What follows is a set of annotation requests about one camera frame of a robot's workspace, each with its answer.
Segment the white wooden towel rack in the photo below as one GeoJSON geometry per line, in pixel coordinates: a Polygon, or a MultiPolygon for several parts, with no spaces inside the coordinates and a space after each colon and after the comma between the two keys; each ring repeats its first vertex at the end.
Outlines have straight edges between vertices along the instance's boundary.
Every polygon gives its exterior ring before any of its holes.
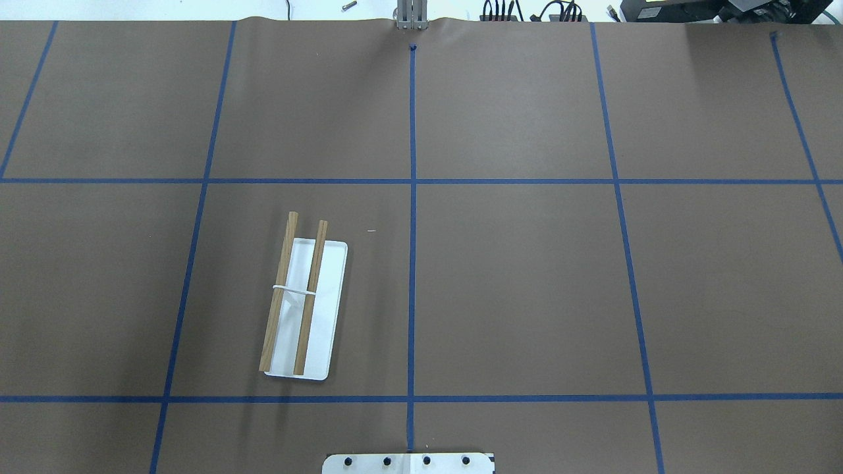
{"type": "Polygon", "coordinates": [[[325,220],[313,239],[297,237],[298,218],[287,215],[259,371],[322,382],[331,368],[349,248],[327,239],[325,220]]]}

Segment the black usb hub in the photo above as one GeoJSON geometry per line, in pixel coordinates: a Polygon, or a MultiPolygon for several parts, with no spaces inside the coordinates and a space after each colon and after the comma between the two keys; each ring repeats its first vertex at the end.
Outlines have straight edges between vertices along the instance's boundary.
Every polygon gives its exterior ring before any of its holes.
{"type": "Polygon", "coordinates": [[[489,1],[483,2],[481,15],[479,15],[481,22],[523,22],[524,15],[520,2],[517,0],[511,1],[489,1]]]}
{"type": "Polygon", "coordinates": [[[549,1],[540,13],[531,16],[531,21],[542,22],[545,19],[550,23],[587,22],[584,10],[577,1],[549,1]],[[558,13],[550,13],[554,6],[558,7],[558,13]]]}

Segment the black laptop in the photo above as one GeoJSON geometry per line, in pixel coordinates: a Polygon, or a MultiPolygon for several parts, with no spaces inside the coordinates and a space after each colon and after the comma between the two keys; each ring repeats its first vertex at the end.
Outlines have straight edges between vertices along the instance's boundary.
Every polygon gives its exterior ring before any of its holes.
{"type": "Polygon", "coordinates": [[[832,1],[620,1],[628,23],[813,24],[820,18],[841,25],[832,1]]]}

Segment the aluminium frame post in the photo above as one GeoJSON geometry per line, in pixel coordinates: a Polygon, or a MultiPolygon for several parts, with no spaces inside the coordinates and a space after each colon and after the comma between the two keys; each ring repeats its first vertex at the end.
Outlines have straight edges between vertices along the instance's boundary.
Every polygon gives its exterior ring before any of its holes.
{"type": "Polygon", "coordinates": [[[394,20],[398,30],[426,30],[429,25],[427,0],[398,0],[394,20]]]}

